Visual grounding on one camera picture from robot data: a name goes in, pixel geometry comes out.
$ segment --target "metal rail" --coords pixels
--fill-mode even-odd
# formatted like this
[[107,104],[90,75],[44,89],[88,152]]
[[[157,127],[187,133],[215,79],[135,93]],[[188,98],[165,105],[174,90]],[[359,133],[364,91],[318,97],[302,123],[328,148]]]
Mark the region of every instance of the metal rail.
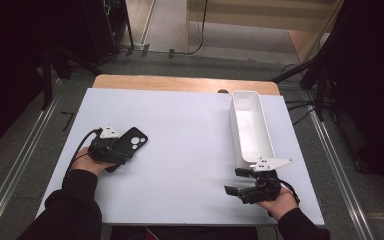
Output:
[[[305,92],[304,97],[306,100],[312,100],[312,98],[309,97]],[[354,194],[352,186],[348,181],[348,177],[344,172],[341,161],[338,157],[338,154],[336,153],[335,147],[332,143],[332,140],[330,139],[324,122],[319,121],[314,111],[311,112],[311,118],[359,238],[361,240],[374,240],[375,237],[373,236],[357,196]]]
[[24,143],[20,153],[17,156],[11,170],[9,171],[7,177],[5,178],[1,188],[0,188],[0,218],[15,190],[15,187],[18,184],[18,181],[23,174],[33,151],[39,142],[40,136],[43,133],[48,121],[55,109],[58,98],[60,96],[60,89],[64,83],[61,79],[58,79],[55,83],[55,97],[51,101],[49,107],[46,111],[42,111],[33,126],[32,131],[30,132],[26,142]]

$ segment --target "hand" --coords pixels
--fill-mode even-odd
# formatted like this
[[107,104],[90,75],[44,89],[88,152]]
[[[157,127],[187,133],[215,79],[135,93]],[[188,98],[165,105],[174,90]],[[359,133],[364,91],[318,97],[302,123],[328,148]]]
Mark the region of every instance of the hand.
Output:
[[113,163],[107,163],[107,162],[99,162],[93,160],[91,157],[89,157],[88,148],[84,147],[82,148],[76,156],[76,161],[74,161],[73,165],[71,166],[71,170],[73,169],[81,169],[89,171],[96,176],[99,176],[99,174],[107,167],[114,166]]
[[282,187],[274,201],[257,202],[257,205],[267,209],[276,221],[279,221],[287,212],[298,207],[292,192]]

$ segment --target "black cloth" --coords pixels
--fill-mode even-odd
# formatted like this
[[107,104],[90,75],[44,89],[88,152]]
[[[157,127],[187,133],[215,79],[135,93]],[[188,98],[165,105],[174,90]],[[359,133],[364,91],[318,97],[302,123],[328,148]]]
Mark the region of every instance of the black cloth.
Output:
[[45,211],[18,239],[100,239],[101,210],[94,199],[98,177],[73,170],[61,190],[45,202]]
[[330,232],[314,225],[301,209],[295,208],[279,220],[278,228],[284,240],[328,240]]
[[[94,199],[97,183],[98,177],[93,173],[84,170],[71,171],[63,188],[46,199],[45,211],[18,239],[100,239],[102,215]],[[257,239],[255,228],[249,227],[149,229],[160,240],[173,239],[172,237],[180,240],[182,236],[188,237],[185,239],[194,239],[194,236],[205,236],[204,239]],[[291,210],[279,220],[279,231],[285,240],[330,239],[329,231],[316,227],[299,208]]]

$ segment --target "black curtain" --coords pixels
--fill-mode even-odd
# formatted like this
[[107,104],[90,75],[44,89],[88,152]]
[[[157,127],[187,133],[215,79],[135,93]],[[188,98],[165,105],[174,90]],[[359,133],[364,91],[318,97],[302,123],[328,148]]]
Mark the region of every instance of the black curtain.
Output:
[[327,56],[334,97],[367,144],[356,154],[384,176],[384,1],[345,1],[359,6]]

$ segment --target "wooden furniture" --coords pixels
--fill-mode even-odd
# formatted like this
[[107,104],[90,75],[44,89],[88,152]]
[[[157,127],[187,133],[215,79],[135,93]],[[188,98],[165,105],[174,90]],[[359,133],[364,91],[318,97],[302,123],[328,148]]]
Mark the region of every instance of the wooden furniture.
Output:
[[99,75],[96,77],[93,87],[213,93],[221,89],[230,93],[236,90],[252,90],[261,95],[280,95],[279,88],[273,82],[209,78]]
[[[290,30],[297,55],[304,62],[332,28],[342,3],[343,0],[211,0],[205,22]],[[188,0],[185,52],[189,22],[202,22],[204,9],[205,0]]]

